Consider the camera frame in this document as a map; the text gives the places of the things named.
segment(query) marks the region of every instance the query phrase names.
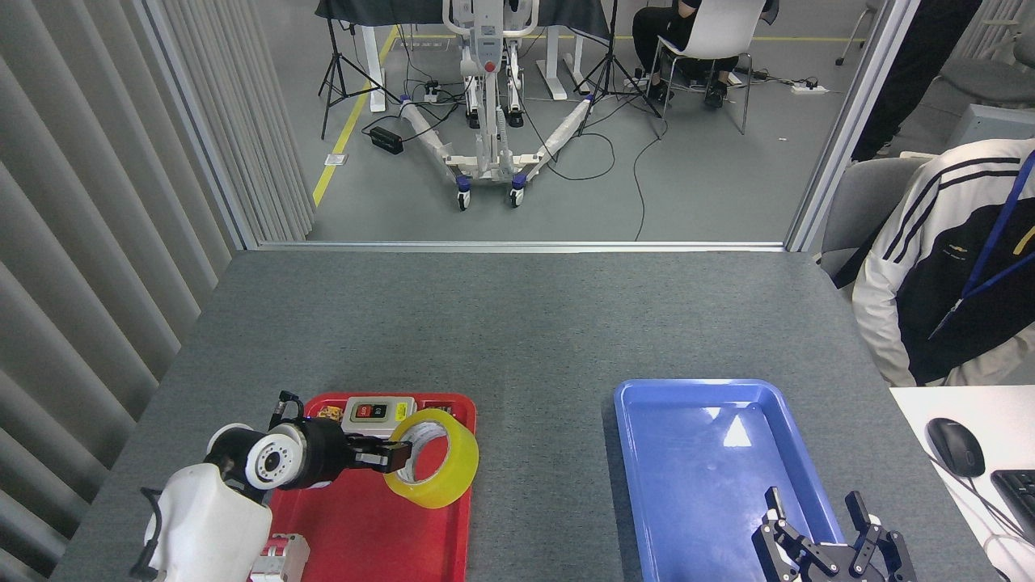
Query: lanyard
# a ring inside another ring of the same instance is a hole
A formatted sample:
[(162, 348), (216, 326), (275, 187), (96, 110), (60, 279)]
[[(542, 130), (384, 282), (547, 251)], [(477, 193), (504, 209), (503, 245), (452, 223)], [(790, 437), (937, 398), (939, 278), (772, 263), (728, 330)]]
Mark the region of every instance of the lanyard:
[(1003, 269), (1002, 271), (989, 277), (984, 283), (978, 285), (978, 280), (981, 279), (981, 271), (984, 270), (985, 263), (988, 262), (988, 256), (992, 255), (992, 250), (999, 242), (999, 237), (1002, 236), (1003, 231), (1006, 230), (1006, 222), (1010, 219), (1010, 214), (1013, 213), (1013, 209), (1017, 205), (1017, 200), (1021, 198), (1021, 191), (1025, 187), (1025, 182), (1028, 181), (1028, 176), (1032, 172), (1032, 167), (1035, 166), (1035, 151), (1028, 154), (1028, 158), (1025, 159), (1025, 165), (1022, 166), (1021, 172), (1017, 173), (1017, 177), (1013, 180), (1013, 188), (1010, 190), (1010, 195), (1006, 197), (1006, 202), (1003, 204), (1003, 208), (999, 211), (999, 217), (996, 219), (996, 224), (992, 227), (992, 232), (988, 233), (988, 238), (984, 241), (984, 246), (981, 248), (981, 254), (978, 255), (977, 261), (974, 262), (974, 267), (971, 269), (970, 277), (967, 278), (967, 283), (964, 284), (964, 289), (959, 293), (959, 298), (956, 302), (949, 309), (942, 321), (938, 323), (935, 330), (930, 332), (927, 340), (935, 337), (945, 324), (949, 322), (952, 314), (956, 313), (956, 309), (966, 301), (967, 299), (988, 290), (993, 285), (1002, 281), (1003, 278), (1007, 277), (1011, 272), (1017, 270), (1018, 268), (1030, 263), (1035, 259), (1035, 253), (1030, 253), (1024, 259), (1013, 263), (1009, 267)]

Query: light stand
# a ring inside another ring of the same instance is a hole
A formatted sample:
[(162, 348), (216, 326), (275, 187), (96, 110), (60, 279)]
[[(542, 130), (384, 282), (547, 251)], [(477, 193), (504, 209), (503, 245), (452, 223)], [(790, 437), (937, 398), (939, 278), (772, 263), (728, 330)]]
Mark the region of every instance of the light stand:
[[(596, 63), (596, 65), (592, 69), (590, 69), (590, 71), (586, 75), (586, 77), (582, 80), (582, 82), (579, 83), (579, 85), (575, 85), (575, 91), (581, 92), (583, 83), (589, 81), (590, 77), (593, 76), (596, 69), (598, 68), (600, 69), (600, 76), (597, 78), (596, 81), (597, 93), (593, 95), (593, 101), (590, 104), (589, 109), (586, 111), (586, 116), (583, 118), (582, 123), (579, 125), (580, 136), (582, 135), (583, 129), (586, 127), (586, 121), (589, 119), (590, 114), (593, 112), (593, 106), (600, 103), (600, 99), (607, 95), (640, 95), (647, 104), (647, 107), (649, 107), (650, 110), (654, 112), (654, 115), (657, 117), (661, 117), (661, 114), (658, 113), (657, 108), (654, 107), (654, 104), (650, 103), (650, 99), (647, 98), (646, 91), (644, 91), (644, 89), (640, 86), (640, 84), (637, 83), (634, 79), (632, 79), (632, 76), (629, 75), (629, 71), (624, 66), (622, 66), (622, 61), (618, 60), (618, 57), (615, 56), (615, 26), (618, 22), (618, 1), (619, 0), (613, 0), (611, 4), (611, 38), (608, 41), (608, 53), (603, 56), (602, 59), (600, 59), (600, 62)], [(610, 89), (611, 77), (614, 74), (614, 70), (612, 68), (613, 66), (618, 66), (618, 68), (621, 69), (622, 74), (625, 75), (626, 81), (628, 81), (629, 84), (632, 85), (632, 87), (635, 89), (635, 92), (612, 91)]]
[[(356, 95), (362, 95), (363, 93), (369, 93), (372, 91), (381, 90), (384, 91), (384, 93), (389, 97), (391, 97), (392, 100), (394, 100), (395, 103), (397, 104), (403, 103), (400, 100), (398, 97), (396, 97), (390, 91), (388, 91), (388, 89), (385, 89), (385, 87), (381, 83), (375, 81), (374, 78), (372, 78), (365, 70), (356, 65), (356, 63), (350, 61), (348, 58), (346, 58), (345, 55), (341, 53), (341, 51), (337, 50), (337, 37), (334, 36), (334, 24), (332, 22), (333, 20), (334, 19), (330, 16), (330, 5), (328, 4), (327, 30), (330, 32), (330, 46), (332, 53), (330, 56), (330, 64), (327, 65), (327, 72), (324, 74), (323, 83), (320, 84), (320, 90), (317, 91), (317, 96), (320, 96), (323, 93), (324, 87), (327, 87), (327, 101), (326, 105), (324, 106), (324, 123), (323, 123), (323, 128), (320, 130), (321, 140), (324, 139), (324, 136), (327, 135), (327, 115), (330, 113), (330, 108), (336, 106), (337, 104), (344, 101), (349, 97), (354, 97)], [(350, 32), (352, 32), (352, 34), (355, 34), (356, 33), (355, 25), (351, 25), (349, 27), (349, 30)], [(354, 91), (352, 93), (346, 91), (345, 75), (342, 72), (343, 61), (345, 61), (345, 63), (351, 66), (352, 68), (359, 71), (360, 75), (365, 77), (366, 80), (371, 82), (371, 87), (367, 89)], [(338, 95), (336, 98), (333, 97), (334, 93), (337, 93)]]

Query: pants leg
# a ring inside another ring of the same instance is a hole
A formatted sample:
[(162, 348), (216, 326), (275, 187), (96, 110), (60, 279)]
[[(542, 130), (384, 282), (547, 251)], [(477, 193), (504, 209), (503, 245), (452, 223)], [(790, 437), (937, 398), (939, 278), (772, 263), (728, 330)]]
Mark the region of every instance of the pants leg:
[(676, 10), (660, 6), (640, 8), (632, 17), (632, 46), (648, 75), (656, 72), (660, 68), (660, 63), (658, 63), (654, 70), (651, 70), (651, 63), (654, 62), (654, 51), (657, 49), (657, 37), (669, 37), (669, 24), (675, 18), (678, 18)]
[(930, 82), (941, 71), (980, 5), (980, 0), (923, 0), (920, 3), (852, 152), (852, 159), (871, 159), (894, 137), (903, 121), (920, 105)]

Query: desk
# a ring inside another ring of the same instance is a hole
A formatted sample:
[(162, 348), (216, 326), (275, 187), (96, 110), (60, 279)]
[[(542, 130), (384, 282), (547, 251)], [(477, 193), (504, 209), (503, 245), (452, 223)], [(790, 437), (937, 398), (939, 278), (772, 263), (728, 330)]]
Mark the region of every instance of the desk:
[[(984, 454), (984, 474), (974, 488), (1010, 515), (1009, 505), (992, 483), (997, 469), (1035, 468), (1035, 386), (938, 386), (891, 388), (891, 394), (925, 452), (938, 458), (926, 436), (927, 421), (946, 417), (970, 429)], [(1003, 537), (1011, 535), (996, 523), (980, 500), (951, 475), (939, 470), (952, 500), (992, 562), (1011, 582), (1035, 581), (1035, 550)]]
[[(363, 34), (363, 50), (366, 53), (366, 66), (369, 76), (378, 83), (384, 84), (381, 75), (381, 63), (378, 59), (378, 48), (371, 27), (395, 24), (442, 24), (442, 2), (437, 0), (320, 0), (316, 14), (322, 19), (332, 18), (358, 25)], [(565, 99), (567, 94), (557, 79), (558, 61), (558, 30), (566, 26), (592, 34), (598, 38), (608, 38), (611, 34), (603, 8), (599, 0), (540, 0), (539, 26), (546, 30), (546, 59), (537, 61), (546, 86), (555, 99)], [(575, 56), (566, 56), (565, 60), (575, 82), (582, 81), (580, 69), (582, 62), (582, 37), (575, 38)], [(371, 94), (371, 111), (385, 110), (384, 94), (375, 91)]]
[(921, 581), (997, 581), (805, 254), (318, 251), (233, 260), (51, 580), (122, 576), (150, 517), (137, 489), (199, 462), (227, 423), (265, 426), (291, 389), (468, 395), (467, 579), (635, 581), (614, 389), (734, 376), (783, 391), (842, 530), (859, 489)]

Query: electrical box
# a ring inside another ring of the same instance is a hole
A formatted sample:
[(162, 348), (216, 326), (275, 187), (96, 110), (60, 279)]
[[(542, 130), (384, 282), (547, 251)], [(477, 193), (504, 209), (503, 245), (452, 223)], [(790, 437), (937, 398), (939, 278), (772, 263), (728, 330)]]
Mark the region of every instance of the electrical box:
[(1035, 138), (1035, 111), (970, 105), (949, 138), (948, 147), (982, 140)]

